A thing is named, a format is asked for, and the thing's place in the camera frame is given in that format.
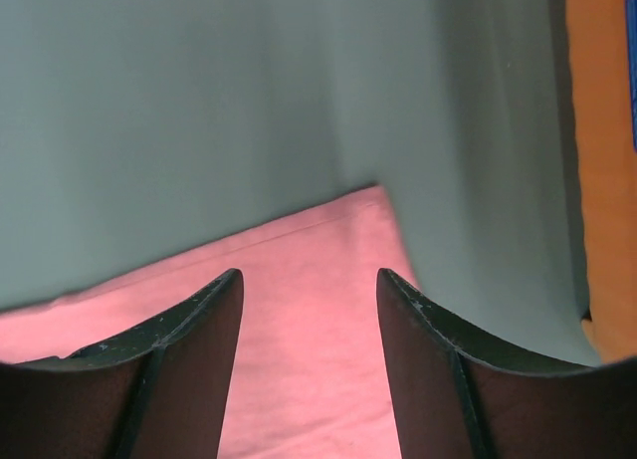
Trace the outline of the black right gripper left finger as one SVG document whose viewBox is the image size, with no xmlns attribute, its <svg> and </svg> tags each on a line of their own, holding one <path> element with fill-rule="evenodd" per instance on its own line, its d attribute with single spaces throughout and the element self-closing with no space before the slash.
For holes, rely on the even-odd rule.
<svg viewBox="0 0 637 459">
<path fill-rule="evenodd" d="M 243 301 L 230 269 L 67 357 L 3 363 L 2 457 L 217 457 Z"/>
</svg>

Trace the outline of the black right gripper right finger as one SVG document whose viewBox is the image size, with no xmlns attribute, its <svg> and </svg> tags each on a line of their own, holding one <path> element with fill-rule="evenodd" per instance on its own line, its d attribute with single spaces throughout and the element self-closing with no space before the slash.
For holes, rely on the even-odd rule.
<svg viewBox="0 0 637 459">
<path fill-rule="evenodd" d="M 636 362 L 591 367 L 502 340 L 389 269 L 376 300 L 405 458 L 632 458 Z"/>
</svg>

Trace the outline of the salmon pink t shirt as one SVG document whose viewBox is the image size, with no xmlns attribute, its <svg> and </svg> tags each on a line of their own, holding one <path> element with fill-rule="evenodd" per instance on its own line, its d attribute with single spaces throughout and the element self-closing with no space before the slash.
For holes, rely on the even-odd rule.
<svg viewBox="0 0 637 459">
<path fill-rule="evenodd" d="M 4 314 L 1 357 L 67 356 L 236 268 L 244 308 L 220 456 L 395 458 L 375 299 L 383 267 L 408 262 L 374 186 Z"/>
</svg>

